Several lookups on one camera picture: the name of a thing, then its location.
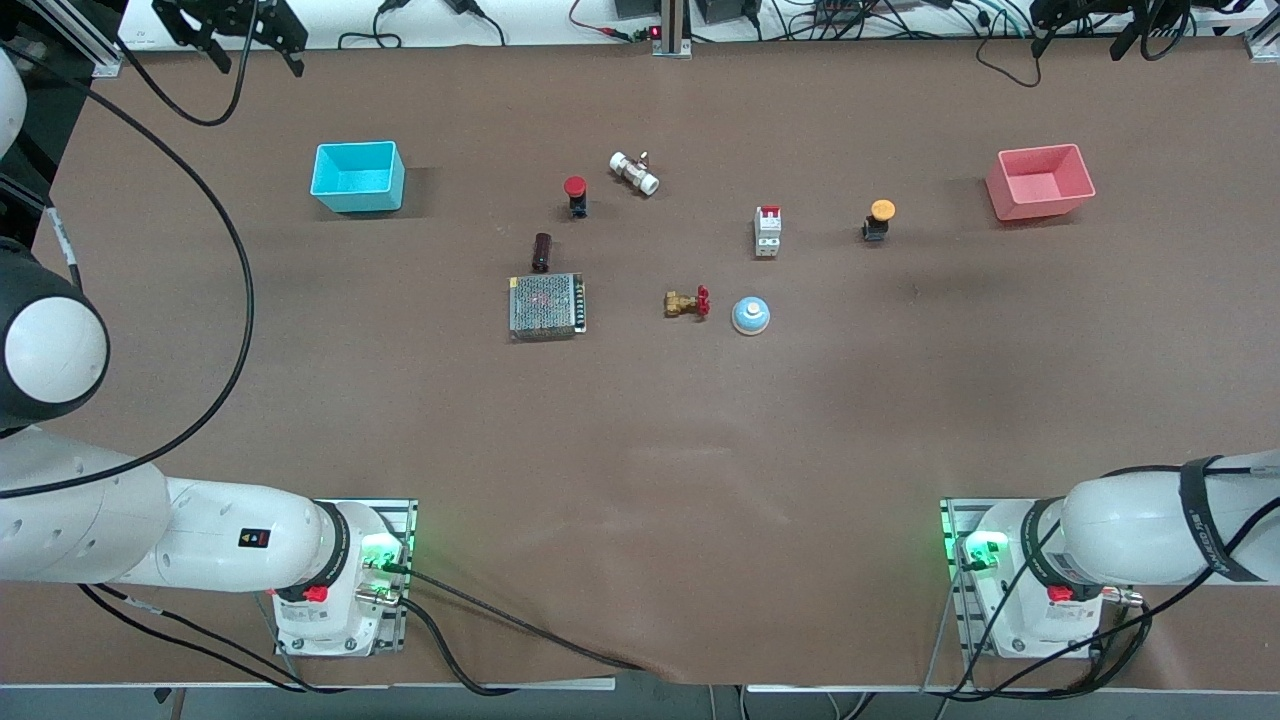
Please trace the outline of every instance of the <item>table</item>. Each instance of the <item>table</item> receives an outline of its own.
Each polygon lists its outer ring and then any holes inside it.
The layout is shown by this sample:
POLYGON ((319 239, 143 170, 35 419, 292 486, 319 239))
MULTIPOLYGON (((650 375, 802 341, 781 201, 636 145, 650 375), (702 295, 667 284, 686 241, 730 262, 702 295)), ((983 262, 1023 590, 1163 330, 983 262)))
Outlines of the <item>table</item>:
MULTIPOLYGON (((1112 64, 1105 45, 1055 44, 1036 91, 969 42, 717 46, 687 63, 314 53, 303 79, 255 59, 218 129, 180 123, 132 72, 100 82, 221 195, 257 283, 239 388, 160 465, 417 497, 417 568, 669 680, 914 685, 946 596, 941 497, 1059 495, 1276 442, 1275 70, 1234 41, 1156 64, 1112 64), (372 138, 410 168, 398 214, 340 218, 307 196, 316 143, 372 138), (1002 227, 982 184, 996 151, 1053 142, 1082 146, 1098 196, 1002 227), (616 150, 650 152, 652 199, 612 178, 616 150), (564 217, 570 174, 590 183, 584 222, 564 217), (899 215, 868 247, 877 197, 899 215), (783 211, 774 261, 751 258, 760 204, 783 211), (512 343, 507 278, 541 231, 553 269, 585 274, 588 332, 512 343), (662 316, 667 290, 699 283, 708 322, 662 316), (730 327, 745 295, 773 310, 759 337, 730 327)), ((1025 46, 988 50, 1029 64, 1025 46)), ((220 109, 228 82, 206 63, 151 64, 188 108, 220 109)), ((50 427, 143 452, 230 365, 234 255, 196 188, 95 106, 54 199, 114 356, 99 396, 50 427)), ((50 237, 37 249, 60 266, 50 237)), ((138 594, 270 647, 248 597, 138 594)), ((1275 597, 1197 592, 1119 684, 1280 691, 1275 597)), ((605 673, 429 600, 481 680, 605 673)), ((241 680, 70 587, 8 584, 0 602, 8 683, 241 680)), ((316 683, 448 679, 416 625, 402 655, 301 665, 316 683)), ((936 679, 959 674, 951 639, 936 679)))

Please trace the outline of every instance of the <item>metal connector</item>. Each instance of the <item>metal connector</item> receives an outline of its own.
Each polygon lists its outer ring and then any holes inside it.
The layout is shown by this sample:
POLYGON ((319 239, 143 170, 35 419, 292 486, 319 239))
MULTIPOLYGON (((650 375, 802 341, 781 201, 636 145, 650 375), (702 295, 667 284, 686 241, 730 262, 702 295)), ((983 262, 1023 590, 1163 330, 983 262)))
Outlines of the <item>metal connector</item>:
POLYGON ((371 602, 374 605, 396 607, 399 605, 399 591, 393 591, 390 588, 375 588, 372 585, 360 585, 356 588, 357 602, 371 602))
POLYGON ((1107 585, 1102 588, 1102 601, 1114 602, 1123 607, 1142 607, 1142 603, 1146 602, 1147 598, 1142 597, 1140 592, 1126 591, 1107 585))

